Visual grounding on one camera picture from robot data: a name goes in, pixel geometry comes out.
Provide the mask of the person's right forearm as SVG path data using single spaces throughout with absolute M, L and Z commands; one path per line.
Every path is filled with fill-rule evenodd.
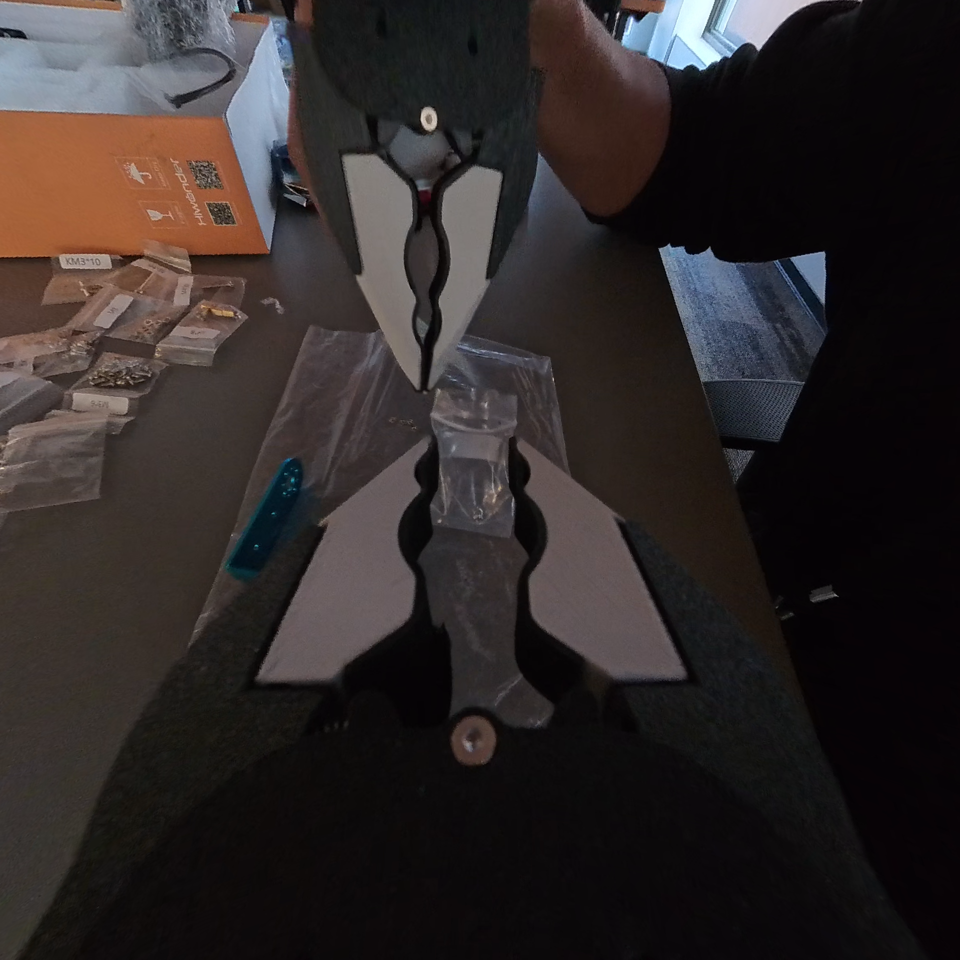
M 543 78 L 539 150 L 590 222 L 651 246 L 752 257 L 749 232 L 694 196 L 706 182 L 693 168 L 695 138 L 720 152 L 734 132 L 754 46 L 678 70 L 624 48 L 584 2 L 542 1 L 530 52 Z

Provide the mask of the bag of blue parts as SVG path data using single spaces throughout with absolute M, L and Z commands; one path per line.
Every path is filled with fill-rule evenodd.
M 291 159 L 288 144 L 285 140 L 278 139 L 272 143 L 270 164 L 278 195 L 301 208 L 312 208 L 313 199 L 309 188 Z

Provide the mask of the orange cardboard box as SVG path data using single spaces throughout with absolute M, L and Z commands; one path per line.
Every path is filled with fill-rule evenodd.
M 95 38 L 123 8 L 2 2 L 2 25 Z M 273 23 L 234 14 L 228 86 L 174 113 L 2 109 L 2 257 L 128 255 L 145 240 L 191 255 L 270 252 L 277 217 L 271 147 L 287 133 L 287 86 Z

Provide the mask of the teal metal U bracket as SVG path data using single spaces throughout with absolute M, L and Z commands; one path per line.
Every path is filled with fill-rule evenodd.
M 304 474 L 299 458 L 287 458 L 280 464 L 224 565 L 234 580 L 252 581 L 266 568 L 298 505 Z

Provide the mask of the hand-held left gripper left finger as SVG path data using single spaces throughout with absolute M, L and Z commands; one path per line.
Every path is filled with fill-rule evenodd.
M 423 438 L 320 523 L 256 686 L 321 690 L 336 712 L 375 692 L 407 726 L 448 719 L 450 638 L 434 624 L 421 564 L 438 473 L 436 440 Z

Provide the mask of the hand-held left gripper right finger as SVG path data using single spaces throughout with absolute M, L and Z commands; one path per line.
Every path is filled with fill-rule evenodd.
M 513 536 L 525 559 L 513 653 L 547 725 L 618 711 L 627 691 L 690 680 L 623 518 L 529 442 L 511 443 Z

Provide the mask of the bubble wrap bundle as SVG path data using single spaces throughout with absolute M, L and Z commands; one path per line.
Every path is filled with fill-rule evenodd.
M 231 2 L 122 1 L 121 6 L 149 62 L 200 48 L 234 53 Z

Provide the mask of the small clear zip bag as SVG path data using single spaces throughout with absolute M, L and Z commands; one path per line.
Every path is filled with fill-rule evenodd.
M 509 451 L 518 425 L 517 397 L 490 389 L 439 389 L 430 420 L 438 449 L 433 525 L 510 538 L 515 501 Z

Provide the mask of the grey mesh chair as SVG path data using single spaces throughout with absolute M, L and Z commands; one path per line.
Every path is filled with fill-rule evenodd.
M 720 379 L 702 381 L 720 443 L 728 450 L 777 445 L 803 390 L 800 381 Z

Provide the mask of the dark grey desk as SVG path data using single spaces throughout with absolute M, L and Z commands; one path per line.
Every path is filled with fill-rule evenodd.
M 306 331 L 376 328 L 324 224 L 294 203 L 269 255 L 196 265 L 246 278 L 247 322 L 213 367 L 165 371 L 108 437 L 99 499 L 2 524 L 2 958 L 42 918 L 186 651 Z M 470 331 L 551 358 L 570 473 L 795 680 L 659 252 L 590 223 L 541 167 Z

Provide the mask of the white foam box insert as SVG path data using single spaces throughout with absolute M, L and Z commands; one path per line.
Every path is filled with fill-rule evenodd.
M 84 38 L 77 28 L 15 27 L 1 40 L 2 110 L 51 114 L 174 114 L 222 90 L 243 72 L 235 48 L 199 48 L 149 61 L 126 14 Z

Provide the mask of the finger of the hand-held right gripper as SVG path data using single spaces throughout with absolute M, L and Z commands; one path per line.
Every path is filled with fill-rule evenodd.
M 502 174 L 468 165 L 438 194 L 438 226 L 445 273 L 436 296 L 438 333 L 427 389 L 433 389 L 474 318 L 489 286 L 487 276 Z
M 342 171 L 361 264 L 357 284 L 402 373 L 423 392 L 418 298 L 407 264 L 419 216 L 417 186 L 385 151 L 347 152 Z

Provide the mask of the large clear plastic bag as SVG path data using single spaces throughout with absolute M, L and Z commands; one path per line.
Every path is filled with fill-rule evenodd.
M 570 469 L 550 359 L 465 337 L 442 388 L 488 388 L 518 402 L 516 438 Z M 281 614 L 301 578 L 321 519 L 413 448 L 431 426 L 433 395 L 415 392 L 380 333 L 311 327 L 261 445 L 227 550 L 232 551 L 268 484 L 287 458 L 304 476 L 299 500 L 263 571 L 248 582 L 222 571 L 193 640 L 240 601 Z M 390 425 L 391 416 L 417 432 Z M 517 585 L 525 560 L 514 538 L 436 529 L 421 555 L 434 623 L 447 631 L 454 712 L 494 711 L 512 726 L 540 727 L 551 706 L 522 678 L 514 656 Z

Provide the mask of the pile of small hardware bags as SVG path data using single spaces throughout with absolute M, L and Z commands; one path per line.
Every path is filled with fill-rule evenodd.
M 193 270 L 185 249 L 63 253 L 41 306 L 69 306 L 45 329 L 2 335 L 1 507 L 100 497 L 107 439 L 121 433 L 174 365 L 209 368 L 246 322 L 246 279 Z

